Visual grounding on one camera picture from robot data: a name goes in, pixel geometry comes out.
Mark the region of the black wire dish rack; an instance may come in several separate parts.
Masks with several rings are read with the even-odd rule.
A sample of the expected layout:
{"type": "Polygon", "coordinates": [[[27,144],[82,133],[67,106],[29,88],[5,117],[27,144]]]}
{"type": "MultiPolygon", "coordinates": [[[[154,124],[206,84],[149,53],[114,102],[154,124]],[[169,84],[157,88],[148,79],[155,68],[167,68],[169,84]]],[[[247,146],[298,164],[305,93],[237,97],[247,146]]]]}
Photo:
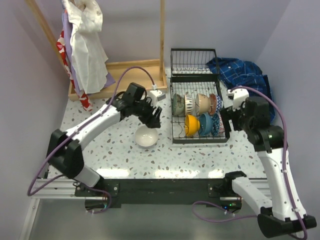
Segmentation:
{"type": "Polygon", "coordinates": [[[214,48],[170,50],[174,144],[222,144],[230,138],[223,113],[220,65],[214,48]]]}

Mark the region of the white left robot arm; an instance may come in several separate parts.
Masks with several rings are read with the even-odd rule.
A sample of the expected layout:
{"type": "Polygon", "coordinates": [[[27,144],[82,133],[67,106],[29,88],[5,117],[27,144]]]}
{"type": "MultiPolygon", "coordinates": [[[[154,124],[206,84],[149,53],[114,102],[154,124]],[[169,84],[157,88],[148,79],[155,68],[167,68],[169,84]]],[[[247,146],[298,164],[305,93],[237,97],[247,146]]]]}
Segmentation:
{"type": "Polygon", "coordinates": [[[49,141],[48,163],[65,177],[86,185],[92,196],[99,196],[106,189],[104,178],[85,165],[83,150],[107,128],[131,115],[146,127],[159,129],[162,108],[156,104],[165,97],[156,88],[146,91],[143,86],[130,83],[126,91],[112,96],[88,119],[66,131],[55,130],[49,141]]]}

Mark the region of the yellow rimmed bowl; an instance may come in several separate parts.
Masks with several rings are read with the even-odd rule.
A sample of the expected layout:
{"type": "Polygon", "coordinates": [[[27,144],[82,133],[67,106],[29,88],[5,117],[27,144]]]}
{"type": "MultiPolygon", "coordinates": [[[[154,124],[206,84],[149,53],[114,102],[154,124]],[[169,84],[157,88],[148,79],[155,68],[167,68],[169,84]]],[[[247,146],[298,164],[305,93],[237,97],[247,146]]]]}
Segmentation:
{"type": "Polygon", "coordinates": [[[197,117],[187,114],[184,121],[184,131],[187,137],[194,136],[200,129],[200,121],[197,117]]]}

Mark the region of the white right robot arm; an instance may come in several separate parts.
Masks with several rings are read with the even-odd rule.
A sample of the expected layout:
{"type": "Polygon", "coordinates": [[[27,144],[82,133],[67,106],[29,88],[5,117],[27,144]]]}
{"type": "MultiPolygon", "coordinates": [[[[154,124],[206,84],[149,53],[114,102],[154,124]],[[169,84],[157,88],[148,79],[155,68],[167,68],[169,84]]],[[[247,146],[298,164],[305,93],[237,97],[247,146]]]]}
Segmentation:
{"type": "Polygon", "coordinates": [[[223,110],[236,131],[244,131],[253,145],[267,177],[271,197],[266,197],[242,171],[226,173],[221,194],[242,197],[257,216],[266,238],[291,235],[315,228],[298,196],[289,164],[284,130],[270,124],[269,102],[260,96],[234,97],[232,106],[223,110]]]}

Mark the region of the light green bowl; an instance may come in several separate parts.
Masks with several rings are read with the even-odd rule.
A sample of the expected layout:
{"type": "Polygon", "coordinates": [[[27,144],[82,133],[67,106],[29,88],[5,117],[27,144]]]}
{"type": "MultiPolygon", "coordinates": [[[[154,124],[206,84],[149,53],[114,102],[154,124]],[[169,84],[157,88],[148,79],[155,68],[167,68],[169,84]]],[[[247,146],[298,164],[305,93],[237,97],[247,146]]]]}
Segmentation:
{"type": "Polygon", "coordinates": [[[173,100],[172,100],[172,114],[174,116],[177,116],[177,115],[183,114],[184,111],[185,111],[185,100],[181,95],[175,93],[173,95],[173,100]]]}

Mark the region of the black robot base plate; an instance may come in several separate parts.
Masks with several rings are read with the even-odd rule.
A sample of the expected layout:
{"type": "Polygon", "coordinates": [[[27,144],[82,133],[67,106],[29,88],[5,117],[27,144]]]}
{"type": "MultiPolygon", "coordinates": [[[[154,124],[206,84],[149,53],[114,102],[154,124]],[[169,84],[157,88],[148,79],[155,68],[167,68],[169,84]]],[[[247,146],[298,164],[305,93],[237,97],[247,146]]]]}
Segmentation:
{"type": "Polygon", "coordinates": [[[105,179],[101,189],[111,195],[111,207],[122,205],[191,205],[205,201],[227,210],[240,209],[243,199],[221,178],[105,179]]]}

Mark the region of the teal blue bowl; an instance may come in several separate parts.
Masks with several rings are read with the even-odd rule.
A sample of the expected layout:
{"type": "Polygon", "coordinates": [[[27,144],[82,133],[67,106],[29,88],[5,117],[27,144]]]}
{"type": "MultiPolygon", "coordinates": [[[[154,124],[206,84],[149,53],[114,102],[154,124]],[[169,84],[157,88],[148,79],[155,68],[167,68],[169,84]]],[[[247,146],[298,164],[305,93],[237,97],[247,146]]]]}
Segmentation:
{"type": "Polygon", "coordinates": [[[213,129],[213,120],[212,117],[206,112],[202,113],[199,116],[200,129],[198,130],[198,134],[200,137],[207,136],[211,133],[213,129]]]}

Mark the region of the white black striped bowl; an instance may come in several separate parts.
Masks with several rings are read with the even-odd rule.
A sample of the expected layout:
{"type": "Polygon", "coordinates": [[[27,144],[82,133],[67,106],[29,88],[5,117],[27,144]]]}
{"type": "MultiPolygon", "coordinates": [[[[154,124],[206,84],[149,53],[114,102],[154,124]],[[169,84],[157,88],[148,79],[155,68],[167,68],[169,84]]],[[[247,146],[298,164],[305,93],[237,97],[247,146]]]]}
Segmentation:
{"type": "Polygon", "coordinates": [[[195,101],[190,96],[185,94],[184,95],[184,111],[186,115],[191,115],[193,111],[195,110],[195,101]]]}

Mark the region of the red blue patterned bowl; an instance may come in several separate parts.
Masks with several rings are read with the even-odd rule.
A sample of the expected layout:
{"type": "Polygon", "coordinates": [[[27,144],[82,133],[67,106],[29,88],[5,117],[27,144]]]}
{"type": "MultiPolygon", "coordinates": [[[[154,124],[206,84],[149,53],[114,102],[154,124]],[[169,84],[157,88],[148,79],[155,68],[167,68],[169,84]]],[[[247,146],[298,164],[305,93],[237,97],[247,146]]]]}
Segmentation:
{"type": "Polygon", "coordinates": [[[208,111],[209,115],[214,115],[218,113],[224,107],[224,102],[219,95],[211,93],[209,95],[209,99],[210,99],[210,108],[208,111]]]}

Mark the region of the blue triangle patterned bowl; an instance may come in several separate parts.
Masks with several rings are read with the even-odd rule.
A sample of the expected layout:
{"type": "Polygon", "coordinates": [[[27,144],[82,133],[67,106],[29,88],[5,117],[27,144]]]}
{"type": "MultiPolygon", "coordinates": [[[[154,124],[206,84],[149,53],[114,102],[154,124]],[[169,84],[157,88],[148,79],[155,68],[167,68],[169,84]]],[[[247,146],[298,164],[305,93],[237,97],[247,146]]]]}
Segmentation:
{"type": "Polygon", "coordinates": [[[215,113],[212,116],[213,127],[211,133],[214,137],[222,136],[225,133],[225,127],[222,117],[219,113],[215,113]]]}

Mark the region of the cream beige bowl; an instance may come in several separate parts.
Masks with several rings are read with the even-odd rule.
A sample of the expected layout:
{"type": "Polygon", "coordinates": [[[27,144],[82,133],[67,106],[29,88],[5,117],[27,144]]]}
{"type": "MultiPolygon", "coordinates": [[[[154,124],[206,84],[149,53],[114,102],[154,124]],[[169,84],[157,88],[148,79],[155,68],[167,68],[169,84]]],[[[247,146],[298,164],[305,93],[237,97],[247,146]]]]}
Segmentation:
{"type": "Polygon", "coordinates": [[[198,115],[207,113],[210,109],[210,99],[208,96],[198,93],[195,98],[195,110],[198,115]]]}

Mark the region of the plain white bowl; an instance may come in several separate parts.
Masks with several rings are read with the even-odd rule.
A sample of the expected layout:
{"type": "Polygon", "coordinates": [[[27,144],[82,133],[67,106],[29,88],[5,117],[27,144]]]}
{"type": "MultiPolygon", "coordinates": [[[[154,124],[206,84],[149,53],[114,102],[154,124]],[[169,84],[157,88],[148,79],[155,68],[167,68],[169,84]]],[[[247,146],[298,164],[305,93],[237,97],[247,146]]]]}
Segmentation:
{"type": "Polygon", "coordinates": [[[143,125],[135,132],[135,142],[142,148],[150,148],[158,141],[158,131],[143,125]]]}

